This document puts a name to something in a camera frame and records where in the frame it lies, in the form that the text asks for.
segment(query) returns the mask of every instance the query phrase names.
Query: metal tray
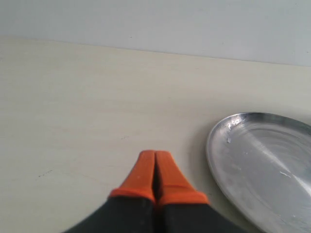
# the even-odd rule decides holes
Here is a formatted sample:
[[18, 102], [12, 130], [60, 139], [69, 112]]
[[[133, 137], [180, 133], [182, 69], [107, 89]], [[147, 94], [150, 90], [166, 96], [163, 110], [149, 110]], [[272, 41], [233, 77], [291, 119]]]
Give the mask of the metal tray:
[[267, 113], [221, 120], [207, 139], [227, 198], [267, 233], [311, 232], [311, 126]]

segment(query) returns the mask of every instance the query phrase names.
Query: pliers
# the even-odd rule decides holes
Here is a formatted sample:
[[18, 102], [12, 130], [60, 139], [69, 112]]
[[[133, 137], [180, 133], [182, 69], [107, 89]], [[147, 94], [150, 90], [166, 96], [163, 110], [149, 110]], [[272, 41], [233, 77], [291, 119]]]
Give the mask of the pliers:
[[209, 205], [167, 151], [142, 151], [123, 184], [66, 233], [244, 233]]

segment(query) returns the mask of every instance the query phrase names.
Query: white table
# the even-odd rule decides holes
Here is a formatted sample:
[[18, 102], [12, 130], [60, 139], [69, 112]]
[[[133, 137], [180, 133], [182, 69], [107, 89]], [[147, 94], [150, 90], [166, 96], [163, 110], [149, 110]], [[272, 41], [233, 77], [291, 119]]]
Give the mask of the white table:
[[0, 37], [0, 232], [57, 233], [98, 208], [144, 149], [169, 150], [211, 205], [205, 143], [221, 118], [311, 123], [311, 68]]

